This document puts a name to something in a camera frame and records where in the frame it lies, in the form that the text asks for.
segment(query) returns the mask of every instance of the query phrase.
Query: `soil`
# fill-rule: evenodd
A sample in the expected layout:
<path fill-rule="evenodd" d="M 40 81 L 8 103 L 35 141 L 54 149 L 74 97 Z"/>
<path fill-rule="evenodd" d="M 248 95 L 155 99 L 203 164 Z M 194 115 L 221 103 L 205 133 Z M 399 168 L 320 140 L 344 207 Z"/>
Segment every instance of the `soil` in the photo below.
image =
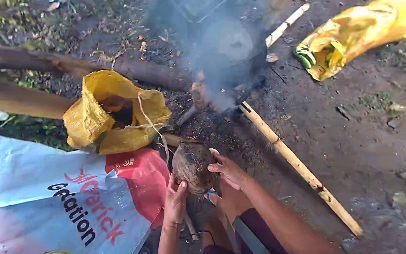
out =
<path fill-rule="evenodd" d="M 42 8 L 47 1 L 36 2 L 32 8 Z M 112 15 L 107 12 L 109 0 L 98 1 L 98 4 L 92 0 L 72 2 L 80 17 L 72 21 L 70 28 L 76 44 L 69 53 L 75 57 L 105 64 L 105 57 L 113 57 L 125 47 L 124 55 L 132 56 L 133 60 L 170 67 L 181 63 L 180 47 L 173 35 L 163 40 L 159 35 L 166 38 L 168 32 L 149 30 L 143 24 L 146 2 L 125 1 L 125 7 L 114 8 L 120 13 Z M 303 3 L 299 0 L 287 2 L 280 10 L 282 20 Z M 358 56 L 335 77 L 323 82 L 314 81 L 292 54 L 295 46 L 317 26 L 359 4 L 364 1 L 311 1 L 310 10 L 270 48 L 279 60 L 271 65 L 274 71 L 267 69 L 265 84 L 256 87 L 246 101 L 359 222 L 365 232 L 363 239 L 356 239 L 351 234 L 241 114 L 228 123 L 214 112 L 202 112 L 172 132 L 194 136 L 232 158 L 274 197 L 346 253 L 406 253 L 406 205 L 394 198 L 395 193 L 406 194 L 406 177 L 401 174 L 406 172 L 406 110 L 389 111 L 391 104 L 406 107 L 406 66 L 402 65 L 406 62 L 406 40 Z M 56 12 L 50 15 L 70 14 L 66 5 Z M 148 46 L 144 53 L 139 51 L 142 43 L 139 35 Z M 52 93 L 69 98 L 79 96 L 79 82 L 68 76 L 48 82 Z M 161 91 L 172 111 L 170 122 L 173 123 L 190 108 L 192 96 Z M 344 107 L 351 120 L 336 107 Z M 189 203 L 210 208 L 198 200 Z M 204 216 L 192 213 L 191 217 L 197 230 L 201 230 Z M 155 253 L 158 236 L 155 230 L 142 252 Z M 183 243 L 181 251 L 197 253 L 200 245 Z"/>

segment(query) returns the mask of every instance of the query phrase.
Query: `smoke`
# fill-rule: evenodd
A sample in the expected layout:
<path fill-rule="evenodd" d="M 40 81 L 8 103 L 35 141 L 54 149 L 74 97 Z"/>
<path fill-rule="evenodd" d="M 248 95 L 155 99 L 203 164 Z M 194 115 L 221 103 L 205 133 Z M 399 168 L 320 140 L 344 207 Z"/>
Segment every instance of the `smoke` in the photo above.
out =
<path fill-rule="evenodd" d="M 267 66 L 262 1 L 162 0 L 150 10 L 149 26 L 174 34 L 183 63 L 204 73 L 206 96 L 225 110 L 242 102 Z"/>

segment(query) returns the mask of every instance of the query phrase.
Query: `hand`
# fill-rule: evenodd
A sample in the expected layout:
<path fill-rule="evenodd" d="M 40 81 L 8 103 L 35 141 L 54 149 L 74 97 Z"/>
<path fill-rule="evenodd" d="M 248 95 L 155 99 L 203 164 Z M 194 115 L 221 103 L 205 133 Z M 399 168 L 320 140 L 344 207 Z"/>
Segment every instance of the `hand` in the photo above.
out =
<path fill-rule="evenodd" d="M 209 165 L 207 170 L 220 173 L 220 177 L 236 190 L 242 189 L 249 175 L 247 175 L 247 173 L 245 173 L 234 161 L 220 155 L 216 149 L 211 148 L 209 150 L 214 156 L 214 159 L 216 159 L 217 164 Z"/>
<path fill-rule="evenodd" d="M 186 212 L 187 182 L 182 181 L 179 186 L 175 184 L 175 176 L 170 175 L 164 207 L 164 224 L 179 229 Z"/>

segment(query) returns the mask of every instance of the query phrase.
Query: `person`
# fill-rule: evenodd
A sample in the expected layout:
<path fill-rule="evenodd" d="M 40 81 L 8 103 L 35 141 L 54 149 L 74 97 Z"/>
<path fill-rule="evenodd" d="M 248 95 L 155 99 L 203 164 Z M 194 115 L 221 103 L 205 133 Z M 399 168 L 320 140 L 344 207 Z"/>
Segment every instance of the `person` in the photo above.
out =
<path fill-rule="evenodd" d="M 330 242 L 274 199 L 256 180 L 245 173 L 231 159 L 211 153 L 217 164 L 208 166 L 211 172 L 221 175 L 223 198 L 217 195 L 208 197 L 216 205 L 215 214 L 204 227 L 211 234 L 203 234 L 203 253 L 233 254 L 228 241 L 229 230 L 234 219 L 239 216 L 256 238 L 272 254 L 334 254 L 338 253 Z M 170 177 L 166 193 L 164 223 L 159 241 L 159 254 L 177 254 L 181 223 L 186 211 L 188 183 L 179 186 Z M 241 254 L 251 254 L 245 242 L 236 234 Z"/>

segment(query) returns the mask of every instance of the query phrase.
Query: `plastic bag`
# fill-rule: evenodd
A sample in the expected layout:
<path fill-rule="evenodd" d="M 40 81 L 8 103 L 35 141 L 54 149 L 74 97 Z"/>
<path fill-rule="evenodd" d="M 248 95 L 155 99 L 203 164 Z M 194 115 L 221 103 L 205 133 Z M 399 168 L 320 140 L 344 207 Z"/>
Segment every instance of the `plastic bag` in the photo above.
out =
<path fill-rule="evenodd" d="M 131 128 L 112 129 L 115 120 L 103 110 L 99 102 L 113 95 L 131 99 Z M 157 132 L 149 127 L 148 120 L 141 111 L 138 96 L 144 113 L 153 124 L 167 123 L 172 113 L 166 107 L 161 92 L 140 89 L 115 71 L 103 70 L 85 76 L 82 79 L 82 98 L 64 114 L 69 135 L 68 144 L 81 149 L 105 133 L 99 149 L 101 155 L 135 151 L 148 145 Z"/>
<path fill-rule="evenodd" d="M 137 254 L 162 223 L 168 178 L 152 149 L 103 156 L 0 136 L 0 253 Z"/>
<path fill-rule="evenodd" d="M 307 48 L 316 64 L 307 71 L 322 81 L 370 48 L 406 38 L 406 0 L 375 0 L 347 9 L 298 46 Z"/>

